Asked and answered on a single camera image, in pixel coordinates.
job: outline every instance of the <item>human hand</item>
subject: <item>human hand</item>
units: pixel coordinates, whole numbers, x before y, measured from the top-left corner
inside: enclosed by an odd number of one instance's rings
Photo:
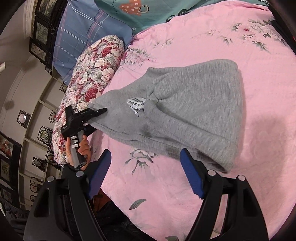
[[[88,166],[90,160],[91,160],[91,151],[89,148],[89,141],[87,140],[87,136],[83,135],[83,140],[79,143],[79,148],[78,148],[78,152],[82,155],[82,156],[86,156],[86,162],[87,164],[81,168],[81,171],[84,171],[86,169],[86,167]],[[73,160],[72,160],[72,154],[71,154],[71,139],[70,137],[67,138],[66,141],[66,155],[68,157],[68,163],[71,166],[74,166]]]

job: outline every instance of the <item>metal bolt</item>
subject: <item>metal bolt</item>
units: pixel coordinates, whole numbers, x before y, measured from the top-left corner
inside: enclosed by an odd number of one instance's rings
[[[50,177],[47,178],[47,181],[48,181],[49,183],[51,183],[53,180],[54,180],[54,177],[53,177],[53,176],[50,176]]]
[[[84,172],[83,171],[76,172],[76,176],[77,177],[82,177],[83,175],[84,175]]]
[[[239,175],[239,180],[243,182],[244,180],[246,180],[246,177],[243,175]]]
[[[216,175],[216,172],[214,170],[208,170],[207,173],[209,176],[212,176],[212,177]]]

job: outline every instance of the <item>pink bedsheet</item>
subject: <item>pink bedsheet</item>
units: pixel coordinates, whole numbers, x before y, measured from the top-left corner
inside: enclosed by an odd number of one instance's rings
[[[241,152],[227,174],[243,174],[257,196],[271,238],[296,202],[296,57],[262,6],[224,1],[138,34],[104,92],[120,89],[148,67],[235,61],[245,95]],[[97,131],[92,160],[104,149],[112,164],[103,191],[141,230],[159,241],[183,241],[202,201],[179,161],[124,145]],[[222,225],[219,216],[215,226]]]

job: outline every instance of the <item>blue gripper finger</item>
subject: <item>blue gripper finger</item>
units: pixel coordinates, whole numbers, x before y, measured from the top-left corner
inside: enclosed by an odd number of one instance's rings
[[[186,149],[180,152],[180,161],[193,193],[203,199],[205,192],[203,189],[203,180],[195,169],[192,161],[195,161]]]

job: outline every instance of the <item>white label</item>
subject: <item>white label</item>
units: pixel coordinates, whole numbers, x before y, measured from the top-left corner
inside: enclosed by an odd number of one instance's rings
[[[134,111],[136,116],[139,116],[139,111],[144,111],[144,103],[146,99],[137,97],[137,98],[130,98],[126,101],[129,107]]]

